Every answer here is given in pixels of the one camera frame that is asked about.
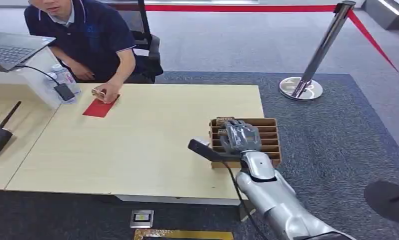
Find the laptop keyboard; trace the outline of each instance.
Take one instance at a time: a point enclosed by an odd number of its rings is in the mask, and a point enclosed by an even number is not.
[[[34,49],[12,46],[0,46],[0,63],[18,64]]]

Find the red barrier rope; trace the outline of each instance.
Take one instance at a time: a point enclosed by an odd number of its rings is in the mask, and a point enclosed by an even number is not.
[[[366,27],[363,25],[363,23],[360,21],[357,15],[353,11],[350,11],[348,13],[348,17],[351,20],[351,22],[358,28],[358,30],[364,35],[364,37],[370,42],[370,44],[372,44],[373,47],[382,55],[382,57],[399,73],[396,66],[394,66],[393,62],[385,54],[384,50],[382,50],[381,46],[379,46],[379,44],[376,42],[376,40],[373,38],[370,32],[366,29]]]
[[[120,11],[130,11],[133,6],[130,4],[111,4]],[[230,13],[282,13],[282,12],[333,12],[334,5],[285,5],[285,6],[264,6],[264,5],[146,5],[147,11],[156,12],[230,12]],[[369,33],[360,19],[353,11],[348,13],[349,19],[354,23],[363,36],[382,55],[382,57],[399,73],[399,70],[385,54],[373,36]]]

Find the charger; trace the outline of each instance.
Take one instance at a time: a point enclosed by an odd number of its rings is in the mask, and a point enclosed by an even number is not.
[[[54,90],[58,93],[58,95],[66,102],[72,98],[75,97],[75,94],[70,90],[69,86],[67,86],[67,84],[65,83],[59,83],[57,80],[55,80],[53,77],[51,77],[50,75],[46,74],[45,72],[32,67],[32,66],[27,66],[24,64],[17,64],[18,68],[28,68],[28,69],[33,69],[35,71],[38,71],[39,73],[47,76],[48,78],[50,78],[52,81],[54,81],[56,83],[57,86],[54,87]]]

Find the navy polo shirt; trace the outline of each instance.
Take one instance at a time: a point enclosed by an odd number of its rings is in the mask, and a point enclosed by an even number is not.
[[[95,0],[72,0],[74,23],[68,27],[29,6],[24,11],[31,35],[54,37],[52,46],[88,67],[98,82],[108,81],[120,65],[117,53],[135,46],[135,39],[118,11]]]

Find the cardboard box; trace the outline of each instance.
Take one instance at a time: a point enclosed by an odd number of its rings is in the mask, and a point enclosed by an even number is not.
[[[225,134],[226,130],[220,129],[221,125],[229,120],[234,119],[233,117],[218,117],[211,120],[210,122],[210,147],[219,152],[225,153],[225,149],[220,143],[219,133]],[[269,156],[271,159],[273,167],[277,167],[281,163],[281,149],[279,146],[279,136],[277,122],[274,118],[236,118],[237,120],[242,120],[247,124],[251,124],[258,128],[260,132],[261,139],[261,151]],[[239,159],[228,160],[227,164],[230,168],[241,168],[241,163]],[[214,168],[225,168],[225,165],[221,162],[212,162],[211,167]]]

